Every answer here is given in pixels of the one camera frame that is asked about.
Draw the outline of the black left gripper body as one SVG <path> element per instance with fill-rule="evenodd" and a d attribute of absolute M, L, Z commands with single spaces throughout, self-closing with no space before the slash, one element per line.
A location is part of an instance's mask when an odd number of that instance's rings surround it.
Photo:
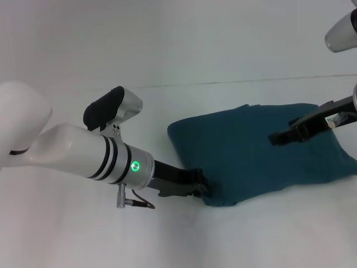
<path fill-rule="evenodd" d="M 159 191 L 159 197 L 201 197 L 203 173 L 200 169 L 179 169 L 155 160 L 153 178 L 147 185 Z"/>

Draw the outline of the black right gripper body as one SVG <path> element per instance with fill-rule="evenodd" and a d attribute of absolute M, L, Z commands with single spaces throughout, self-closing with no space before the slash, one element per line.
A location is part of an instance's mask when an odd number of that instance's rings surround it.
<path fill-rule="evenodd" d="M 353 96 L 339 101 L 329 101 L 316 110 L 309 112 L 296 120 L 290 127 L 305 126 L 307 128 L 307 141 L 314 136 L 334 128 L 356 122 L 356 106 Z"/>

